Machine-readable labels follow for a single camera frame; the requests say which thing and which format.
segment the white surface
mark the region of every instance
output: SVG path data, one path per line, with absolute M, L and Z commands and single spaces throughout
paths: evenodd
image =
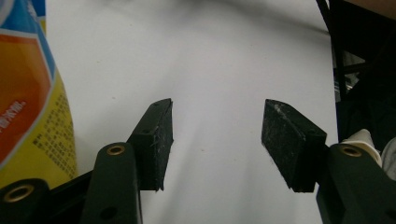
M 81 173 L 174 101 L 165 191 L 146 224 L 320 223 L 261 144 L 264 100 L 293 105 L 336 142 L 330 38 L 315 1 L 48 1 L 48 38 L 75 123 Z

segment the white table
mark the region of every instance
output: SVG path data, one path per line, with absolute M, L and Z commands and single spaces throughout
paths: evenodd
M 165 191 L 146 224 L 320 223 L 261 144 L 264 100 L 293 105 L 336 142 L 329 35 L 315 1 L 51 0 L 48 38 L 75 123 L 79 171 L 174 101 Z

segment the chip bag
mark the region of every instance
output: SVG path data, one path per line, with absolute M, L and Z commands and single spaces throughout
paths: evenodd
M 77 175 L 73 123 L 45 37 L 45 0 L 0 0 L 0 188 Z

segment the tabletop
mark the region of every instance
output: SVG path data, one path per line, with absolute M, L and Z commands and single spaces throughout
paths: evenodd
M 330 37 L 315 1 L 51 0 L 47 34 L 74 120 L 78 169 L 172 98 L 155 223 L 320 223 L 316 194 L 287 185 L 261 143 L 265 99 L 294 106 L 336 143 Z

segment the snack package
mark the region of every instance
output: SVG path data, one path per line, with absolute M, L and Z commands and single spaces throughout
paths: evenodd
M 73 123 L 45 34 L 45 0 L 0 0 L 0 188 L 77 176 Z

